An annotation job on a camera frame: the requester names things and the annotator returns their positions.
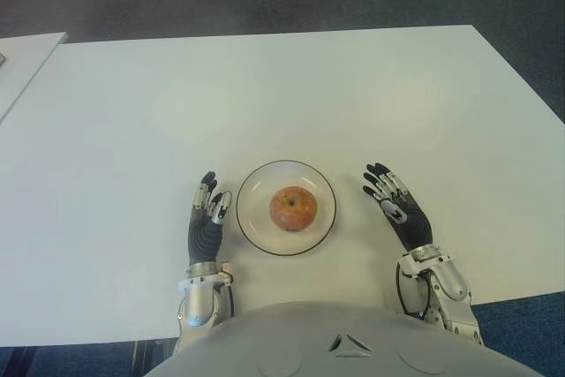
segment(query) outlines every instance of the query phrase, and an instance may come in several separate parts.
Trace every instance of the apple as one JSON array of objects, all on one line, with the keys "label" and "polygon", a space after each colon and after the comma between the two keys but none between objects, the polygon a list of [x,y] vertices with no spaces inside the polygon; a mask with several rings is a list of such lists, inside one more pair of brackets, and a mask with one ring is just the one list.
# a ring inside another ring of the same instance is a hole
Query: apple
[{"label": "apple", "polygon": [[269,213],[283,230],[301,231],[308,227],[318,211],[316,198],[304,187],[291,186],[279,190],[271,199]]}]

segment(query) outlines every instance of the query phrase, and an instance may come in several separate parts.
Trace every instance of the black wire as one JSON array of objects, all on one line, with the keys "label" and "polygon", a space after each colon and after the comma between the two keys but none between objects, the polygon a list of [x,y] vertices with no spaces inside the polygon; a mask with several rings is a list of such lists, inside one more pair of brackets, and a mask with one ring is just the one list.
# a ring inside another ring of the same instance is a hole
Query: black wire
[{"label": "black wire", "polygon": [[406,315],[410,315],[410,317],[419,318],[419,319],[423,320],[426,317],[428,309],[430,308],[430,297],[432,296],[432,290],[431,290],[431,287],[430,287],[430,280],[427,277],[425,277],[423,275],[419,275],[418,277],[424,278],[424,280],[426,280],[426,283],[427,283],[426,307],[424,308],[424,311],[422,312],[421,315],[419,313],[409,313],[408,309],[406,309],[406,304],[404,303],[403,294],[400,291],[400,263],[396,264],[396,293],[398,294],[398,299],[400,300],[400,305],[403,308],[403,312]]},{"label": "black wire", "polygon": [[228,286],[228,294],[230,295],[230,317],[236,314],[236,308],[233,305],[233,292],[231,291],[231,286]]},{"label": "black wire", "polygon": [[430,309],[430,297],[432,296],[432,287],[430,284],[430,278],[428,275],[422,275],[421,276],[424,280],[426,280],[426,284],[427,284],[427,301],[426,301],[426,308],[424,308],[424,311],[422,312],[422,316],[420,317],[421,320],[423,320],[426,317],[427,314],[427,310]]},{"label": "black wire", "polygon": [[398,294],[398,298],[400,299],[400,305],[403,308],[403,311],[406,315],[411,315],[406,309],[406,305],[404,304],[403,294],[400,292],[400,263],[396,264],[396,293]]}]

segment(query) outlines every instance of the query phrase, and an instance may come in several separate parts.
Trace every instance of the floor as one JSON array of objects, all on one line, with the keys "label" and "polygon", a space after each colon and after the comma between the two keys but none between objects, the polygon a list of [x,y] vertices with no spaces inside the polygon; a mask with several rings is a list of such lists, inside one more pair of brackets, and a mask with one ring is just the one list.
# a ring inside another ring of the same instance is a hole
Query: floor
[{"label": "floor", "polygon": [[[68,42],[472,24],[561,120],[564,23],[565,0],[0,0],[0,38],[66,31]],[[565,375],[562,293],[474,312],[488,346],[544,375]],[[126,376],[132,350],[42,347],[28,375]],[[0,375],[11,352],[0,349]]]}]

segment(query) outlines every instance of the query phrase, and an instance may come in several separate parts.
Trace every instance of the glass plate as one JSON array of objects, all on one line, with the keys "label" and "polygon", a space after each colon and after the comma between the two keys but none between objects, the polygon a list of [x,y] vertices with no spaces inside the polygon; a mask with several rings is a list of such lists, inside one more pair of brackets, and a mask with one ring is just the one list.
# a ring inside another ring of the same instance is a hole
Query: glass plate
[{"label": "glass plate", "polygon": [[[283,187],[298,185],[314,195],[318,212],[301,231],[281,230],[271,220],[269,205]],[[297,161],[266,163],[252,172],[237,195],[237,221],[247,239],[274,255],[304,253],[329,233],[335,219],[335,196],[329,182],[310,165]]]}]

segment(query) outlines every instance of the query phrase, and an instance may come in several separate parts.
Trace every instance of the plate rim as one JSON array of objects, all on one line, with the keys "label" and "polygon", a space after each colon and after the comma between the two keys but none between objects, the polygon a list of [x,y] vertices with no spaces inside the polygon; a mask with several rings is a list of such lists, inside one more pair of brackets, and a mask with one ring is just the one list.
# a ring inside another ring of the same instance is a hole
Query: plate rim
[{"label": "plate rim", "polygon": [[[245,182],[249,179],[250,176],[252,176],[255,172],[257,172],[258,170],[260,170],[263,167],[266,167],[272,163],[277,163],[277,162],[294,162],[294,163],[299,163],[301,165],[304,165],[308,168],[311,168],[312,170],[316,171],[318,174],[320,174],[320,176],[324,179],[324,181],[328,184],[329,187],[329,191],[331,191],[332,193],[332,197],[334,198],[334,216],[332,217],[332,222],[331,224],[329,224],[328,227],[328,231],[326,231],[326,234],[324,234],[324,237],[321,238],[315,245],[312,245],[311,247],[309,247],[308,249],[305,249],[304,251],[301,252],[297,252],[297,253],[274,253],[271,251],[268,251],[266,249],[263,249],[260,246],[257,246],[255,243],[253,243],[253,241],[247,237],[247,234],[245,234],[245,230],[243,229],[243,227],[241,226],[241,221],[239,220],[239,195],[241,194],[241,189],[243,189]],[[278,159],[276,161],[270,161],[270,162],[266,162],[262,165],[260,165],[259,167],[257,167],[255,170],[251,171],[249,173],[249,175],[245,178],[245,180],[243,181],[243,183],[239,186],[239,190],[237,191],[237,198],[236,198],[236,218],[237,218],[237,225],[239,226],[239,229],[241,230],[241,232],[243,233],[243,235],[245,236],[245,238],[247,239],[247,241],[249,243],[251,243],[253,246],[255,246],[257,249],[263,251],[264,253],[269,253],[271,255],[275,255],[275,256],[296,256],[296,255],[301,255],[302,253],[306,253],[308,251],[311,251],[314,247],[316,247],[317,245],[319,245],[322,241],[324,241],[324,239],[328,236],[329,232],[332,230],[332,228],[334,227],[334,222],[335,222],[335,216],[337,215],[337,201],[335,200],[335,193],[334,193],[334,188],[332,187],[332,185],[329,183],[328,179],[321,173],[319,172],[317,169],[315,169],[312,165],[309,165],[305,162],[301,162],[301,161],[296,161],[294,159]]]}]

